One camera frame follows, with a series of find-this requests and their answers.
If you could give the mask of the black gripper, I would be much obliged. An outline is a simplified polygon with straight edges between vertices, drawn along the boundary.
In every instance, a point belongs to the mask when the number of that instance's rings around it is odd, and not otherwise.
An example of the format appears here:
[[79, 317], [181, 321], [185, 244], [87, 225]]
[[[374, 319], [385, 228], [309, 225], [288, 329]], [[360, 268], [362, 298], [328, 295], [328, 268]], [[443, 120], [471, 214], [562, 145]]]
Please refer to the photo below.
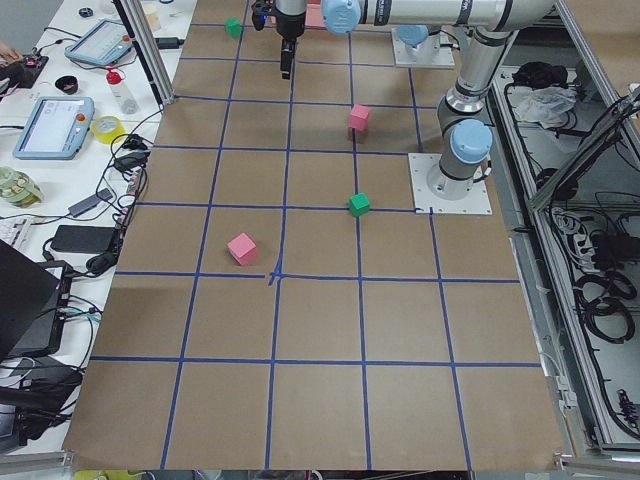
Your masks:
[[282, 37], [280, 51], [281, 77], [284, 80], [290, 80], [297, 41], [305, 31], [305, 14], [277, 16], [276, 29]]

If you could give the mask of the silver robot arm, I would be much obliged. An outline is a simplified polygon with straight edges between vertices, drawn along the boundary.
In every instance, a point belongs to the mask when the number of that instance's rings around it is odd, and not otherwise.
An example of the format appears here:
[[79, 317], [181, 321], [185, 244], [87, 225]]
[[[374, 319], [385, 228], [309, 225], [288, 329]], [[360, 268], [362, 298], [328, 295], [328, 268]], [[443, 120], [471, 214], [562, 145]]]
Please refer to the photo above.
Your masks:
[[512, 33], [543, 18], [551, 1], [322, 1], [324, 25], [343, 35], [360, 24], [471, 26], [476, 33], [458, 85], [476, 95], [492, 81]]
[[477, 169], [489, 155], [493, 134], [480, 114], [514, 35], [513, 31], [475, 28], [456, 83], [438, 105], [443, 149], [438, 163], [427, 174], [427, 182], [440, 198], [454, 201], [466, 197]]

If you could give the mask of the green cube near arm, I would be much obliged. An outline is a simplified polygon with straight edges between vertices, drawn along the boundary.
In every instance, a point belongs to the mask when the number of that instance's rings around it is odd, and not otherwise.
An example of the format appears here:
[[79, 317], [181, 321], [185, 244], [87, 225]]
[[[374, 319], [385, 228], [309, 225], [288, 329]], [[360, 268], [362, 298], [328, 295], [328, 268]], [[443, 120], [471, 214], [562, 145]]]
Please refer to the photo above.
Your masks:
[[365, 193], [360, 192], [349, 198], [348, 208], [351, 215], [358, 218], [370, 210], [371, 203], [368, 196]]

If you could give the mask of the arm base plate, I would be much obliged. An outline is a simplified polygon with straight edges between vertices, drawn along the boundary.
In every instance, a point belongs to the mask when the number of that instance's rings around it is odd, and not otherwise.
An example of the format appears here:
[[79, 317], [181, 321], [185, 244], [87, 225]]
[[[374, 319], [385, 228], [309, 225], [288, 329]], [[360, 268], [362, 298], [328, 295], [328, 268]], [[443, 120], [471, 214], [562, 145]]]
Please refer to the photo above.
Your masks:
[[391, 30], [397, 67], [453, 69], [454, 43], [439, 26], [400, 25]]
[[410, 153], [409, 173], [414, 210], [418, 214], [491, 215], [481, 168], [472, 178], [452, 180], [440, 169], [440, 154]]

